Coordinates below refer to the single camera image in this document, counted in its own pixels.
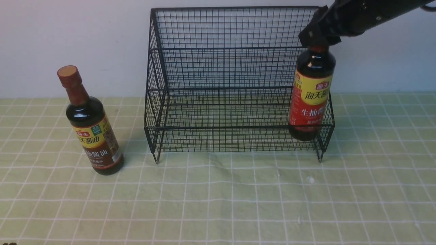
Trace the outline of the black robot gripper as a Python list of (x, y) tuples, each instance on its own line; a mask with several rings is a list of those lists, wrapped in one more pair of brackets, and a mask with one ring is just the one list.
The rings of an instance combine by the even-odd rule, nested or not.
[(333, 46), (341, 37), (357, 37), (415, 9), (435, 12), (431, 0), (336, 0), (318, 8), (299, 33), (304, 47)]

